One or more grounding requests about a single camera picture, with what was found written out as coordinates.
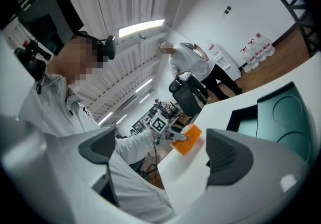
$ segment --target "fluorescent light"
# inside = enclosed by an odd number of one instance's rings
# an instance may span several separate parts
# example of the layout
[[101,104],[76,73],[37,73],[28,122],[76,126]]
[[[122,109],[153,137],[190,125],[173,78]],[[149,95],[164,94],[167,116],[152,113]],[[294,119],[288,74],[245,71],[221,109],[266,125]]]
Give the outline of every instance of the fluorescent light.
[[144,101],[150,94],[146,95],[139,103],[141,103],[142,101]]
[[109,113],[105,118],[103,118],[102,121],[98,123],[98,125],[100,126],[110,115],[112,115],[112,113]]
[[147,86],[149,83],[151,83],[151,81],[152,81],[152,78],[151,78],[149,81],[147,81],[144,85],[142,85],[140,88],[138,88],[135,92],[137,93],[138,91],[140,91],[142,88],[144,88],[144,87]]
[[116,124],[120,123],[120,122],[122,121],[122,119],[123,119],[123,118],[125,118],[126,116],[127,116],[127,114],[125,114],[125,116],[124,116],[124,117],[122,117],[119,121],[117,121],[117,123],[116,123]]
[[135,24],[135,25],[120,29],[118,31],[118,35],[121,38],[144,29],[159,27],[163,24],[163,22],[164,20],[157,20],[157,21],[148,21],[148,22]]

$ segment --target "orange object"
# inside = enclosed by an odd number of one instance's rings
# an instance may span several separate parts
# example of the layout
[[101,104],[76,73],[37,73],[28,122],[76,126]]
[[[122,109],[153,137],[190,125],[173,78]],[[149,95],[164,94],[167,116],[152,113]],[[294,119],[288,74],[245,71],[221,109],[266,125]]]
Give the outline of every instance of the orange object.
[[187,139],[185,141],[177,140],[171,144],[171,146],[178,150],[182,155],[187,154],[202,133],[202,131],[194,124],[188,125],[186,128],[188,128],[188,130],[186,130],[183,135],[187,136]]

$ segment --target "water bottle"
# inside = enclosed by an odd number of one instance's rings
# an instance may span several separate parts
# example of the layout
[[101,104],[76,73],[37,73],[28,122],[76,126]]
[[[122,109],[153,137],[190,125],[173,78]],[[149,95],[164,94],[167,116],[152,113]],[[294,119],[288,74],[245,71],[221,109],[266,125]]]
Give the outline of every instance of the water bottle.
[[251,39],[251,41],[250,41],[250,43],[248,43],[248,45],[250,45],[252,52],[254,53],[256,59],[259,62],[265,61],[266,54],[265,54],[264,50],[262,49],[262,47],[258,43],[255,43],[253,40],[254,39]]
[[255,58],[254,54],[252,51],[246,49],[244,47],[241,52],[243,53],[243,58],[247,62],[247,64],[251,67],[251,69],[255,69],[257,66],[259,66],[259,62]]
[[272,56],[275,53],[275,48],[270,44],[266,37],[263,37],[260,33],[255,35],[256,42],[263,48],[263,51],[267,56]]

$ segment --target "dark green surface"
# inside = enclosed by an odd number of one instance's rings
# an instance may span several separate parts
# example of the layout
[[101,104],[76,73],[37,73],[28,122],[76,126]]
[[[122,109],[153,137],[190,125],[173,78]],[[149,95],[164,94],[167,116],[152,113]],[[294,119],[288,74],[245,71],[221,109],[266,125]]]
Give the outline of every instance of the dark green surface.
[[255,106],[233,111],[227,130],[283,144],[311,164],[311,127],[294,83],[257,102]]

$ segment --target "ceiling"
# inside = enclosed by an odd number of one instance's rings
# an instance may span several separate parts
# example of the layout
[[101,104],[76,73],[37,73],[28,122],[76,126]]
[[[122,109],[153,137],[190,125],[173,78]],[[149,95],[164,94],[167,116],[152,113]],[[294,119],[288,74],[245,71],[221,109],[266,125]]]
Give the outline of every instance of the ceiling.
[[[85,99],[85,106],[92,112],[97,122],[113,112],[104,125],[116,123],[124,114],[133,110],[144,96],[153,91],[154,82],[151,82],[139,93],[135,93],[135,90],[147,80],[150,78],[155,80],[157,76],[160,63],[159,39],[165,37],[172,24],[168,22],[167,15],[175,15],[177,7],[173,7],[171,0],[71,0],[71,2],[84,24],[81,30],[99,39],[104,39],[108,35],[116,37],[116,57],[109,61],[99,80],[91,86],[74,87],[75,92]],[[118,37],[119,28],[157,19],[165,19],[166,24],[141,34],[121,39]],[[21,29],[23,28],[19,25],[13,29],[16,40]],[[23,39],[18,40],[20,44],[23,43]]]

